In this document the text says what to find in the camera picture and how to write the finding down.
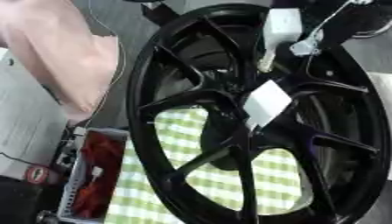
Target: gray surface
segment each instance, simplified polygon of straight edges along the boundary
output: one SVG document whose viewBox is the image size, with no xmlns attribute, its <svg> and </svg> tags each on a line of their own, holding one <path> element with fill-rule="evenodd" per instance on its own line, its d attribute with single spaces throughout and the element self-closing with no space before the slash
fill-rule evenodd
<svg viewBox="0 0 392 224">
<path fill-rule="evenodd" d="M 107 33 L 97 23 L 88 18 L 87 0 L 73 0 L 87 16 L 94 33 Z M 125 48 L 127 49 L 127 69 L 124 77 L 116 84 L 109 95 L 108 101 L 93 120 L 95 127 L 127 126 L 124 107 L 124 96 L 130 69 L 141 47 L 157 29 L 141 16 L 137 3 L 125 3 L 122 0 L 92 0 L 93 9 L 97 17 L 115 30 Z M 168 0 L 167 3 L 177 12 L 185 12 L 202 6 L 221 3 L 252 3 L 270 5 L 270 0 Z M 362 40 L 350 40 L 345 43 L 346 49 L 357 61 L 370 72 L 392 73 L 392 32 L 380 37 Z M 392 184 L 384 190 L 383 195 L 365 216 L 360 224 L 386 224 L 390 223 L 392 210 Z"/>
</svg>

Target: cable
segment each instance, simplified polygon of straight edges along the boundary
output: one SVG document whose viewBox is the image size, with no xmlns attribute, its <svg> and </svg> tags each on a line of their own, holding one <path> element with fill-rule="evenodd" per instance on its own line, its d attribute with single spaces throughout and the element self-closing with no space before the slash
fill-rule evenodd
<svg viewBox="0 0 392 224">
<path fill-rule="evenodd" d="M 45 167 L 45 168 L 50 170 L 50 168 L 48 166 L 46 166 L 46 165 L 35 164 L 35 163 L 32 163 L 32 162 L 25 161 L 25 160 L 23 160 L 21 158 L 11 157 L 11 156 L 7 155 L 5 152 L 0 152 L 0 155 L 3 155 L 5 158 L 8 158 L 10 160 L 14 160 L 14 161 L 17 161 L 17 162 L 20 162 L 20 163 L 23 163 L 23 164 L 41 166 L 41 167 Z"/>
<path fill-rule="evenodd" d="M 91 5 L 92 5 L 91 4 L 91 0 L 88 0 L 87 3 L 88 3 L 87 7 L 88 7 L 88 12 L 90 14 L 90 17 L 93 20 L 95 20 L 96 23 L 98 23 L 99 25 L 104 27 L 111 34 L 113 34 L 114 36 L 116 36 L 118 38 L 118 44 L 119 44 L 120 50 L 122 52 L 123 61 L 122 61 L 121 72 L 118 74 L 117 78 L 114 81 L 112 81 L 112 83 L 108 87 L 108 90 L 105 92 L 105 95 L 102 97 L 102 99 L 101 99 L 100 103 L 98 104 L 97 108 L 95 109 L 94 113 L 86 121 L 86 124 L 85 124 L 84 128 L 87 128 L 90 125 L 90 123 L 94 120 L 96 115 L 101 111 L 101 109 L 103 108 L 103 105 L 105 104 L 106 100 L 108 99 L 108 95 L 109 95 L 110 89 L 123 77 L 124 72 L 125 72 L 125 68 L 127 66 L 127 52 L 125 51 L 125 48 L 124 48 L 123 42 L 120 39 L 120 36 L 118 35 L 117 32 L 113 31 L 110 27 L 108 27 L 106 24 L 104 24 L 101 20 L 98 19 L 98 17 L 93 12 L 93 8 L 91 7 Z"/>
</svg>

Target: checkered tablecloth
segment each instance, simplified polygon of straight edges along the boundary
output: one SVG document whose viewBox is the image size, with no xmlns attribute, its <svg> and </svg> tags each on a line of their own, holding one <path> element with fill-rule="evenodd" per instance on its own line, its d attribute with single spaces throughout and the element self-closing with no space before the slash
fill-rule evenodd
<svg viewBox="0 0 392 224">
<path fill-rule="evenodd" d="M 180 167 L 201 153 L 200 136 L 207 116 L 202 108 L 168 110 L 157 116 L 157 135 L 174 167 Z M 290 211 L 301 197 L 296 159 L 284 149 L 267 150 L 253 161 L 253 170 L 259 214 Z M 186 181 L 225 207 L 234 210 L 242 207 L 238 171 L 223 171 L 206 164 L 193 171 Z M 127 144 L 105 223 L 183 223 L 153 192 L 131 141 Z"/>
</svg>

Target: plastic bag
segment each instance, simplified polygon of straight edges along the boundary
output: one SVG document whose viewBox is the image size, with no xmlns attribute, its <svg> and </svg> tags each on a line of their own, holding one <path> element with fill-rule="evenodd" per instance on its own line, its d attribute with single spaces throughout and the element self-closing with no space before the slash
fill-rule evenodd
<svg viewBox="0 0 392 224">
<path fill-rule="evenodd" d="M 0 45 L 52 90 L 71 123 L 93 114 L 118 62 L 117 38 L 93 35 L 69 0 L 0 0 Z"/>
</svg>

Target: plastic tray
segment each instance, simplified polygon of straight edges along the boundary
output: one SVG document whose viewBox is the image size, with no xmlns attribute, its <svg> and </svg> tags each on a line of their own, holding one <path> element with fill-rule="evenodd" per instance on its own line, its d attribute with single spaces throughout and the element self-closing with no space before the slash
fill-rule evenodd
<svg viewBox="0 0 392 224">
<path fill-rule="evenodd" d="M 80 149 L 83 147 L 84 139 L 89 131 L 96 131 L 102 134 L 105 134 L 108 137 L 111 137 L 114 140 L 122 141 L 125 143 L 128 138 L 128 132 L 119 129 L 88 129 L 84 136 L 77 136 L 75 139 L 76 147 Z M 78 150 L 77 159 L 73 166 L 70 179 L 66 186 L 64 187 L 64 192 L 61 198 L 61 202 L 59 204 L 59 210 L 57 212 L 57 216 L 60 221 L 71 222 L 75 224 L 101 224 L 105 221 L 105 217 L 101 217 L 98 219 L 84 219 L 81 217 L 74 216 L 72 212 L 72 205 L 74 203 L 74 199 L 76 193 L 79 188 L 83 186 L 85 182 L 86 176 L 86 163 L 83 155 Z"/>
</svg>

